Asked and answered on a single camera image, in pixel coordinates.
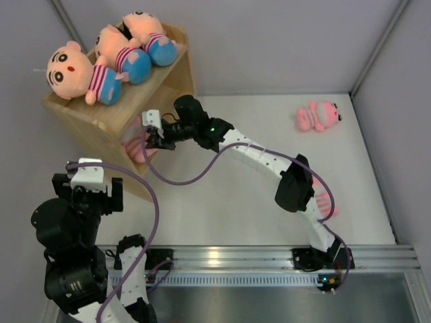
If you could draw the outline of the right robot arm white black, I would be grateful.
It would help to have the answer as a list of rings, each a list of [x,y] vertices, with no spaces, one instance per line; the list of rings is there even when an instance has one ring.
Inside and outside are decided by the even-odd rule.
[[[192,139],[217,156],[226,154],[258,171],[275,182],[276,204],[299,217],[317,264],[329,267],[337,262],[341,239],[325,225],[333,215],[335,201],[329,199],[327,212],[319,209],[313,184],[322,178],[310,169],[305,156],[290,157],[258,145],[229,122],[208,116],[192,95],[177,98],[173,106],[178,116],[173,123],[162,118],[158,110],[141,115],[144,151],[173,150],[178,142]]]

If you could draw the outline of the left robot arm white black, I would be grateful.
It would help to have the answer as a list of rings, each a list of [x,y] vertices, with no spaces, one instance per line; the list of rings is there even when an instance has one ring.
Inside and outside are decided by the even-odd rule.
[[[66,174],[55,174],[52,183],[56,197],[31,217],[36,239],[44,246],[45,295],[78,322],[156,322],[144,280],[152,252],[139,234],[124,237],[117,246],[126,281],[120,293],[108,298],[112,283],[96,236],[103,215],[123,210],[122,179],[112,179],[111,193],[106,187],[92,191],[73,186]]]

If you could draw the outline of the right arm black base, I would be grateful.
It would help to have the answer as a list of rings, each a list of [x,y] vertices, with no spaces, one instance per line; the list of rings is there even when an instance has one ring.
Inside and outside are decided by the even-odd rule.
[[[348,265],[355,268],[351,250],[341,245],[329,248],[326,252],[311,247],[294,248],[292,257],[294,268],[304,272],[347,269]]]

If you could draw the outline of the boy plush doll blue pants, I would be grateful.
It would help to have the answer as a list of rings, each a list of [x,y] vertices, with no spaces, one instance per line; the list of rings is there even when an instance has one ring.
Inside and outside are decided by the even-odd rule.
[[[116,26],[107,25],[100,31],[94,52],[97,59],[104,57],[108,67],[125,75],[129,83],[141,84],[150,76],[150,56],[137,39],[127,39]]]

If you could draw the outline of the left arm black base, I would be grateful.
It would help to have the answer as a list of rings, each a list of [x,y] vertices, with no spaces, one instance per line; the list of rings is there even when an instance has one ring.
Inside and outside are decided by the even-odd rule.
[[[166,260],[173,260],[174,250],[171,248],[150,248],[146,255],[145,269],[150,271]]]

